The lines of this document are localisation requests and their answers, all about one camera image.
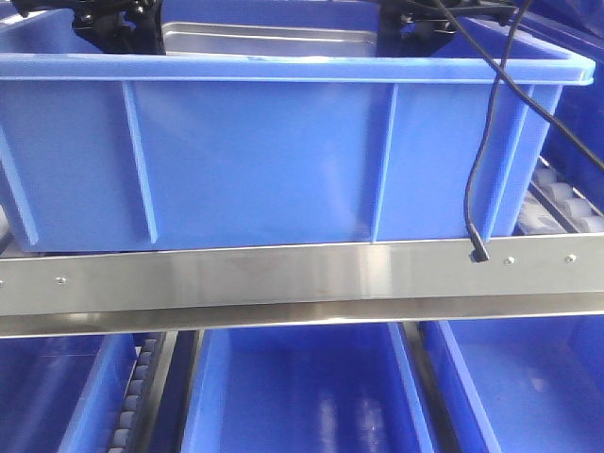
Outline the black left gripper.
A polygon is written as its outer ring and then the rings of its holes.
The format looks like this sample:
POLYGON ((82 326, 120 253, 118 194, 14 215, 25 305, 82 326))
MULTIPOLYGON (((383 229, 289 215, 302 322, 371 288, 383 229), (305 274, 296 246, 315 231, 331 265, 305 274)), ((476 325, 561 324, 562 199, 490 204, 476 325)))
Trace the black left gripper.
POLYGON ((164 54, 160 1, 14 0, 19 14, 70 9, 75 34, 107 54, 164 54))

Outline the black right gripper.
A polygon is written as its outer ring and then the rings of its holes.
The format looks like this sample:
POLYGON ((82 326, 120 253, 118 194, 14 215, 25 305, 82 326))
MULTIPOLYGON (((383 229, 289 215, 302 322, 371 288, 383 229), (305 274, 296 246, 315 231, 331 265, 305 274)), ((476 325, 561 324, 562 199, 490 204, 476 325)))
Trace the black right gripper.
POLYGON ((506 24, 513 1, 377 1, 380 58, 426 58, 453 40, 452 19, 479 18, 506 24))

